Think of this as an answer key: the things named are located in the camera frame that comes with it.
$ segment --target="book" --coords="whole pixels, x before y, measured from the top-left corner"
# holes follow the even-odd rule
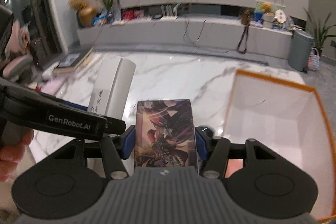
[[[93,47],[89,50],[82,52],[74,52],[68,54],[63,60],[60,61],[58,66],[54,68],[53,73],[72,73],[89,57],[93,50]]]
[[[195,166],[198,170],[190,100],[139,101],[134,166]]]

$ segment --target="open box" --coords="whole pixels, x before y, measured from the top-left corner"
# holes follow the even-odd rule
[[[301,168],[319,190],[311,215],[320,222],[336,215],[334,137],[314,88],[238,70],[222,136],[255,138]]]

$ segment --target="hand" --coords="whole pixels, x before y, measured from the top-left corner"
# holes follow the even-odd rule
[[[10,175],[17,168],[25,153],[25,146],[29,145],[34,137],[30,129],[16,146],[5,146],[0,150],[0,181],[8,181]]]

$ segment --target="gray floor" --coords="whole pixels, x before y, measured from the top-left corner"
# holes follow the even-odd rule
[[[246,53],[240,54],[236,51],[227,51],[211,47],[197,47],[196,45],[161,45],[155,43],[139,44],[109,44],[98,45],[94,48],[96,51],[130,51],[130,52],[174,52],[191,55],[216,56],[230,59],[240,59],[250,62],[256,62],[262,65],[268,65],[275,68],[293,70],[287,60],[263,56],[258,54]],[[327,63],[320,63],[320,71],[300,72],[307,85],[313,86],[319,92],[329,120],[336,136],[336,67]]]

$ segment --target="brown strap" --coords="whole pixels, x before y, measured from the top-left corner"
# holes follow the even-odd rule
[[[246,35],[246,37],[245,37],[245,49],[243,51],[240,51],[239,48],[240,48],[240,45],[243,42],[243,39],[244,39],[245,35]],[[240,39],[240,41],[238,43],[238,47],[237,47],[237,51],[241,54],[245,54],[246,51],[247,51],[247,39],[248,39],[248,37],[249,37],[249,25],[245,25],[243,34],[241,35],[241,39]]]

